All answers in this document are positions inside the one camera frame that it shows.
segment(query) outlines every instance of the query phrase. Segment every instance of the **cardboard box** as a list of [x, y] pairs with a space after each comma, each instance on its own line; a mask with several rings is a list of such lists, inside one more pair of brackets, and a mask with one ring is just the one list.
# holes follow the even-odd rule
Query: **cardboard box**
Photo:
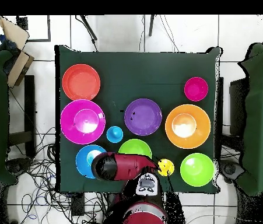
[[[22, 51], [27, 39], [29, 38], [29, 33], [2, 17], [0, 17], [0, 25], [3, 28], [6, 38], [15, 42], [17, 48]], [[26, 54], [23, 51], [19, 54], [8, 76], [9, 87], [20, 85], [33, 60], [34, 58], [31, 55]]]

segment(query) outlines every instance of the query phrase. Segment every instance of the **table surface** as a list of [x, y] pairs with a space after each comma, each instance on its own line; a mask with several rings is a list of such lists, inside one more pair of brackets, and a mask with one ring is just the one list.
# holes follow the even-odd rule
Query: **table surface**
[[[93, 99], [105, 113], [106, 128], [102, 136], [91, 144], [102, 146], [106, 151], [118, 152], [123, 142], [138, 138], [148, 143], [152, 154], [159, 159], [166, 158], [175, 165], [170, 176], [174, 191], [213, 194], [218, 189], [213, 181], [203, 187], [192, 187], [180, 176], [180, 164], [189, 154], [200, 152], [213, 160], [213, 118], [215, 106], [215, 61], [220, 49], [213, 48], [208, 53], [138, 53], [138, 52], [75, 52], [59, 46], [60, 112], [71, 102], [63, 89], [62, 77], [75, 64], [88, 64], [99, 74], [101, 87]], [[194, 103], [204, 109], [211, 119], [211, 133], [201, 146], [195, 149], [180, 149], [166, 136], [164, 123], [173, 108], [181, 104], [193, 104], [184, 94], [184, 85], [189, 78], [204, 78], [209, 86], [208, 95]], [[148, 98], [156, 102], [162, 110], [159, 129], [148, 136], [137, 136], [124, 123], [124, 111], [130, 102], [138, 98]], [[124, 132], [120, 143], [110, 143], [106, 138], [109, 127], [117, 125]], [[124, 181], [98, 181], [83, 177], [76, 169], [75, 157], [85, 145], [77, 145], [67, 140], [60, 132], [60, 191], [62, 192], [120, 192]], [[158, 175], [163, 191], [170, 190], [167, 177]]]

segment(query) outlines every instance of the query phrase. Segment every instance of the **small blue bowl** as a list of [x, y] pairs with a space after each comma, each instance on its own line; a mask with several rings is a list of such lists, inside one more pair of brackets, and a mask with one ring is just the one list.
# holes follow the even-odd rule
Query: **small blue bowl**
[[112, 126], [107, 130], [106, 137], [110, 142], [116, 144], [123, 139], [123, 131], [118, 126]]

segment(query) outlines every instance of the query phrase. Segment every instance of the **lime green plate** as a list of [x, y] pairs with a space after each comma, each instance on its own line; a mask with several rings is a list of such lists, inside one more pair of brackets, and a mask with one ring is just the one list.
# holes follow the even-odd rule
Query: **lime green plate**
[[132, 155], [146, 155], [152, 158], [152, 152], [149, 145], [146, 142], [139, 139], [130, 139], [124, 142], [119, 149], [119, 153]]
[[180, 173], [182, 179], [190, 186], [204, 186], [213, 179], [214, 164], [207, 155], [193, 153], [182, 161]]

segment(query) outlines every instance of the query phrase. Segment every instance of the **magenta bowl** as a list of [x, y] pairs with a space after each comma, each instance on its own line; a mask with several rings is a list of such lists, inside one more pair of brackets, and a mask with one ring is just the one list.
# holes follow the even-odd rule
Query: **magenta bowl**
[[184, 86], [184, 93], [188, 99], [193, 102], [198, 102], [206, 97], [208, 93], [208, 84], [202, 78], [190, 78]]
[[106, 118], [102, 109], [90, 100], [74, 100], [61, 113], [63, 135], [76, 144], [96, 141], [105, 126]]

